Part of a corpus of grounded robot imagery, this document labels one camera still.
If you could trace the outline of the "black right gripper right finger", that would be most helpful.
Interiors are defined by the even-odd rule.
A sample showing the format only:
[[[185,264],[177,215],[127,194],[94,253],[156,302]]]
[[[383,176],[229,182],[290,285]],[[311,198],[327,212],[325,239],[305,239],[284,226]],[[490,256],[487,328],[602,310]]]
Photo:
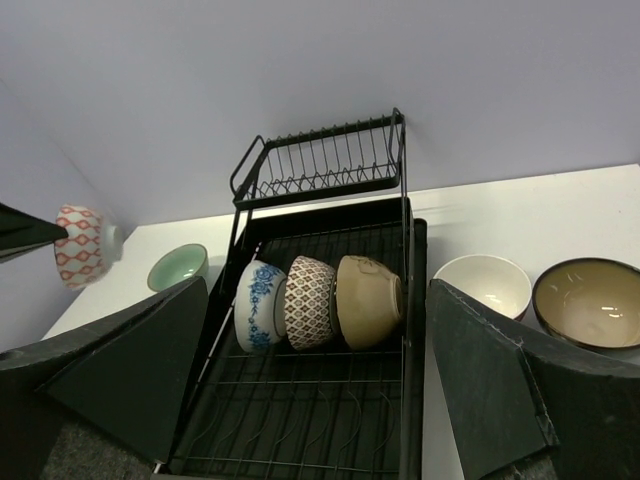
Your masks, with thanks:
[[[428,335],[467,479],[636,479],[639,368],[511,320],[443,280]]]

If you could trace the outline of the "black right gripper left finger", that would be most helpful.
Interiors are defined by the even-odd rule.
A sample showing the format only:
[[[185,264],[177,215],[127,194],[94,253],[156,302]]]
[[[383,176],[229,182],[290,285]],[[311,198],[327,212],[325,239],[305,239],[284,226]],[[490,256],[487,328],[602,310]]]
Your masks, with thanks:
[[[62,428],[89,426],[165,463],[184,415],[208,305],[201,278],[1,355],[1,476],[35,479]]]

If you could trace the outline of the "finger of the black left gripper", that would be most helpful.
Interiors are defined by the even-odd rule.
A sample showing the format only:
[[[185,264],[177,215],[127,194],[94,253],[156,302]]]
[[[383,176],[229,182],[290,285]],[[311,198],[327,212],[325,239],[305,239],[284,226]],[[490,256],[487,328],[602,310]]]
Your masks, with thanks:
[[[68,237],[64,227],[1,204],[1,262]]]

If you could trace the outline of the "dark blue patterned bowl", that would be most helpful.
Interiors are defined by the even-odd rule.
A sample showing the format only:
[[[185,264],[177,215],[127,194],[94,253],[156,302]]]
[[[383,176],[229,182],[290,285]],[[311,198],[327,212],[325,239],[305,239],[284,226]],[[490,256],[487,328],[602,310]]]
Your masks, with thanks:
[[[101,280],[122,259],[123,231],[99,212],[65,204],[56,224],[67,232],[54,243],[57,271],[67,288],[79,290]]]

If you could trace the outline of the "pale green bowl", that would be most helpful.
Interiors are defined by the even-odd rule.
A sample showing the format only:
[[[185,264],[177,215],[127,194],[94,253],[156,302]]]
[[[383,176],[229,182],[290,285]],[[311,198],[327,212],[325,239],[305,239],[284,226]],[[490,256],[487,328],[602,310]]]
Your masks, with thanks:
[[[147,276],[147,286],[154,292],[161,292],[192,277],[205,278],[208,270],[208,251],[204,245],[181,245],[153,265]]]

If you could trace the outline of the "blue and white floral bowl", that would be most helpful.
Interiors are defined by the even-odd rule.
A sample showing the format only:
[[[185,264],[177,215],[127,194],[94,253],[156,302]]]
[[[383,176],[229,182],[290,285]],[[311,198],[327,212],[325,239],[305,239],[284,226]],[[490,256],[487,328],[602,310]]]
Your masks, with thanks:
[[[234,326],[240,347],[259,353],[286,336],[284,295],[287,275],[278,267],[252,260],[245,267],[234,305]]]

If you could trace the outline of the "black bowl tan outside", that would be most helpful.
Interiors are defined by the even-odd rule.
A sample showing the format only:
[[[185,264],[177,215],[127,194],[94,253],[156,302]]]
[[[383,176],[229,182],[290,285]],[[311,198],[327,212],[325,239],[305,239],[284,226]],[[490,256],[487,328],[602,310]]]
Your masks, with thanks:
[[[337,270],[336,307],[347,345],[352,350],[371,348],[402,320],[401,280],[374,259],[345,255]]]

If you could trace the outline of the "red lattice patterned bowl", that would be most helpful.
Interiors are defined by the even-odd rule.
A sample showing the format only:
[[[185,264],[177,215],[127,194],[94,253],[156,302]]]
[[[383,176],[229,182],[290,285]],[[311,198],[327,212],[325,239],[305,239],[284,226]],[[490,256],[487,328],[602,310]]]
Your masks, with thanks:
[[[332,324],[335,270],[307,256],[293,261],[286,280],[284,317],[288,340],[297,350],[315,348],[337,333]]]

